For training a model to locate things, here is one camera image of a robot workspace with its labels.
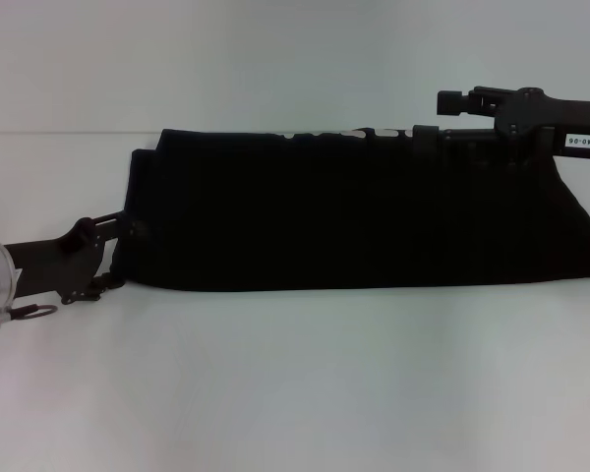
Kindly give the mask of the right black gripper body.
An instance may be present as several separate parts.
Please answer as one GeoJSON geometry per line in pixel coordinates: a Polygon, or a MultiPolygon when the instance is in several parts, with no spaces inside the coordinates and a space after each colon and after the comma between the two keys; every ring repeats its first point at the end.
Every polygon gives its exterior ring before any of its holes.
{"type": "Polygon", "coordinates": [[[540,88],[509,94],[495,113],[495,129],[512,144],[551,135],[552,154],[590,159],[590,101],[553,98],[540,88]]]}

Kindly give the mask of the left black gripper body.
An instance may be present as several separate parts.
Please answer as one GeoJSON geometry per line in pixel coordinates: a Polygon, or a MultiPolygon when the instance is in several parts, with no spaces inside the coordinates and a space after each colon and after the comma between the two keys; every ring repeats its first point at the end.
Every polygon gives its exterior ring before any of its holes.
{"type": "Polygon", "coordinates": [[[10,244],[7,251],[21,273],[17,298],[84,287],[102,263],[105,244],[95,234],[94,218],[79,219],[65,235],[51,240],[10,244]]]}

